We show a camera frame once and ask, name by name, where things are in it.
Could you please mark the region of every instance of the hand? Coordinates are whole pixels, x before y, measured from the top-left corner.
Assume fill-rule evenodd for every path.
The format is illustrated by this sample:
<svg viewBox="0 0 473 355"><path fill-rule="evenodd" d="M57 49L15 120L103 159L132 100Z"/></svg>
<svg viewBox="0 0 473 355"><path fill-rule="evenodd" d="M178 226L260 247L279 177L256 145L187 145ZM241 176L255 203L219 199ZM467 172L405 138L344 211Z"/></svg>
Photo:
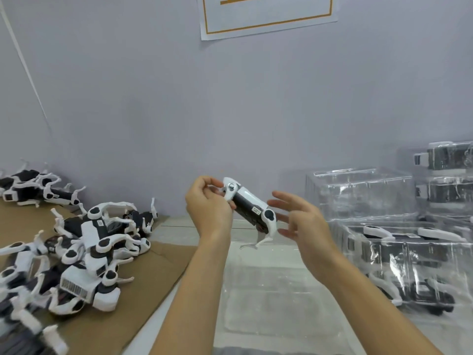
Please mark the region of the hand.
<svg viewBox="0 0 473 355"><path fill-rule="evenodd" d="M201 240L217 237L230 241L235 204L228 203L219 188L223 183L211 177L199 177L186 194L186 210Z"/></svg>
<svg viewBox="0 0 473 355"><path fill-rule="evenodd" d="M324 283L326 267L343 255L332 240L320 210L297 195L279 191L272 192L272 195L277 199L270 199L268 205L289 212L288 215L276 213L277 220L289 225L288 229L278 229L278 232L297 243L307 269Z"/></svg>

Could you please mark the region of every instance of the left hand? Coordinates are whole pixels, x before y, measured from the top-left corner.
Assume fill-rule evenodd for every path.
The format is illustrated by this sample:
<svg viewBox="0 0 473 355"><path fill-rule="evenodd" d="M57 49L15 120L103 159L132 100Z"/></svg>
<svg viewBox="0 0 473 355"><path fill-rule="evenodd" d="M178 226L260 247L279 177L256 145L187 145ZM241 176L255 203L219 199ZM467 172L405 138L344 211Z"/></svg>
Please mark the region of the left hand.
<svg viewBox="0 0 473 355"><path fill-rule="evenodd" d="M215 178L198 177L186 194L186 210L191 216L201 240L212 237L230 241L233 223L233 202L227 202L219 188L223 183Z"/></svg>

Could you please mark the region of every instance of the forearm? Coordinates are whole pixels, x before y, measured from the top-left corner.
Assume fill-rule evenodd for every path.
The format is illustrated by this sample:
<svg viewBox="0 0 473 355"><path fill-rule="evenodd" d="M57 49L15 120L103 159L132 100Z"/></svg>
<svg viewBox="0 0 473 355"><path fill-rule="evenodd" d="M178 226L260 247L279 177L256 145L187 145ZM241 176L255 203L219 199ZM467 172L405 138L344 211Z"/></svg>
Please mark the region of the forearm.
<svg viewBox="0 0 473 355"><path fill-rule="evenodd" d="M324 278L368 355L441 354L346 258L336 257Z"/></svg>
<svg viewBox="0 0 473 355"><path fill-rule="evenodd" d="M229 244L200 241L150 354L211 354Z"/></svg>

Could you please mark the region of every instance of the brown cardboard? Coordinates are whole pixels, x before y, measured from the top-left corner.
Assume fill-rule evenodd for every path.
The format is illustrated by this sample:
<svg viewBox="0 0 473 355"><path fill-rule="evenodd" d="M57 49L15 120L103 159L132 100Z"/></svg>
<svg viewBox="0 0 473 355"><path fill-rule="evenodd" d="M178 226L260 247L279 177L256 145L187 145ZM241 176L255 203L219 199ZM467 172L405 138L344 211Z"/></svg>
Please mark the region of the brown cardboard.
<svg viewBox="0 0 473 355"><path fill-rule="evenodd" d="M50 204L39 208L19 207L0 201L0 247L15 241L30 242L43 229L44 239L54 234L54 216ZM56 207L65 218L72 214ZM44 325L59 324L59 330L70 347L69 354L115 355L133 339L157 309L191 260L195 247L152 242L151 251L132 263L120 267L121 278L135 277L121 285L117 309L103 313L87 307L77 316L63 320L44 313Z"/></svg>

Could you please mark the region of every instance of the gray wall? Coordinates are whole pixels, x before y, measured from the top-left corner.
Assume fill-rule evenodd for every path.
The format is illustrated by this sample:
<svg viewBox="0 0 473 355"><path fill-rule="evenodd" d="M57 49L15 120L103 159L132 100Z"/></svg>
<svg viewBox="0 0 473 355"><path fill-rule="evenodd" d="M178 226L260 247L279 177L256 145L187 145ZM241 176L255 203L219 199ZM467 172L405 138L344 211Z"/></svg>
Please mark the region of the gray wall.
<svg viewBox="0 0 473 355"><path fill-rule="evenodd" d="M206 42L196 0L3 2L89 202L183 214L202 173L266 198L473 136L473 0L340 0L337 23Z"/></svg>
<svg viewBox="0 0 473 355"><path fill-rule="evenodd" d="M55 163L41 107L0 17L0 168L14 172L20 158Z"/></svg>

